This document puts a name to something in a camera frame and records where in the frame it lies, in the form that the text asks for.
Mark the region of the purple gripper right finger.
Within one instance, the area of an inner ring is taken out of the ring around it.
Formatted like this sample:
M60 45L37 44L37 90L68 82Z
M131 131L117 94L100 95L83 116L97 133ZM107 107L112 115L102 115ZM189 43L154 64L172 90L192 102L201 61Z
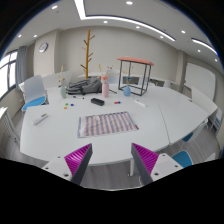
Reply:
M131 154L144 185L153 182L151 173L158 160L159 155L136 143L131 145Z

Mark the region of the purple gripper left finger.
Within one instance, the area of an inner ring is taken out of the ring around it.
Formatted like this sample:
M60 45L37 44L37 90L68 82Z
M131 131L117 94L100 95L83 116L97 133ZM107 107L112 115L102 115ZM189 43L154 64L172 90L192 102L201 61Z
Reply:
M72 174L72 183L76 185L81 183L91 156L92 145L87 144L64 157Z

